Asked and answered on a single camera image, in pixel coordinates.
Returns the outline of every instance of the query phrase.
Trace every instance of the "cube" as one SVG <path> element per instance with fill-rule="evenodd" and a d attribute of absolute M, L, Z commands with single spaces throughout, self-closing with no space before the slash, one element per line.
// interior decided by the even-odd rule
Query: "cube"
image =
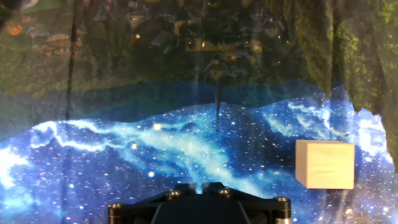
<path fill-rule="evenodd" d="M 354 189 L 355 145 L 296 141 L 296 179 L 308 189 Z"/>

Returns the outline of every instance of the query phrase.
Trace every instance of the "starry sky print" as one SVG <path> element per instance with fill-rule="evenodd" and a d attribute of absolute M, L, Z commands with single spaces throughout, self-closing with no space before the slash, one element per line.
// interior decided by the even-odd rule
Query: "starry sky print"
<path fill-rule="evenodd" d="M 379 116 L 358 114 L 342 87 L 260 108 L 180 108 L 136 123 L 49 121 L 0 143 L 0 223 L 106 223 L 106 206 L 176 183 L 222 182 L 292 199 L 293 223 L 398 222 L 398 183 Z M 297 139 L 356 145 L 354 190 L 307 190 Z"/>

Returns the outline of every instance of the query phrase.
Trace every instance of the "screw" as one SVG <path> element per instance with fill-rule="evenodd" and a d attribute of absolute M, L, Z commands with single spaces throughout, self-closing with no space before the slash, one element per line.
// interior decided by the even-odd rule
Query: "screw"
<path fill-rule="evenodd" d="M 219 190 L 218 190 L 218 193 L 219 193 L 220 195 L 227 195 L 227 194 L 229 194 L 229 187 L 225 187 L 225 188 L 223 188 L 223 189 L 219 189 Z"/>
<path fill-rule="evenodd" d="M 109 205 L 109 208 L 121 208 L 124 204 L 123 203 L 113 203 Z"/>
<path fill-rule="evenodd" d="M 288 198 L 287 197 L 283 197 L 283 196 L 279 196 L 275 198 L 278 202 L 287 202 Z"/>
<path fill-rule="evenodd" d="M 179 195 L 181 195 L 181 191 L 173 190 L 173 189 L 170 189 L 169 193 L 167 194 L 167 196 L 171 196 L 171 197 L 176 197 L 176 196 L 179 196 Z"/>

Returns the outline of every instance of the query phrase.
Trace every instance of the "galaxy backdrop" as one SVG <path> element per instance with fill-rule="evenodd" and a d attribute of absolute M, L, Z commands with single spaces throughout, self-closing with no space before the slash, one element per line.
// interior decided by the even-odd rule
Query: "galaxy backdrop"
<path fill-rule="evenodd" d="M 1 223 L 106 223 L 178 182 L 222 182 L 292 199 L 294 223 L 398 223 L 397 176 L 379 116 L 358 114 L 342 87 L 260 108 L 195 105 L 135 123 L 49 121 L 0 143 Z M 356 145 L 354 190 L 307 190 L 294 177 L 296 139 Z"/>

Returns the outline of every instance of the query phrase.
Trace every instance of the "wooden cube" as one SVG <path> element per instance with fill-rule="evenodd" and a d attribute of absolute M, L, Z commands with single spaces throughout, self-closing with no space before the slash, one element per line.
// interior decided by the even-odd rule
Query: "wooden cube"
<path fill-rule="evenodd" d="M 354 189 L 355 145 L 296 141 L 296 179 L 308 189 Z"/>

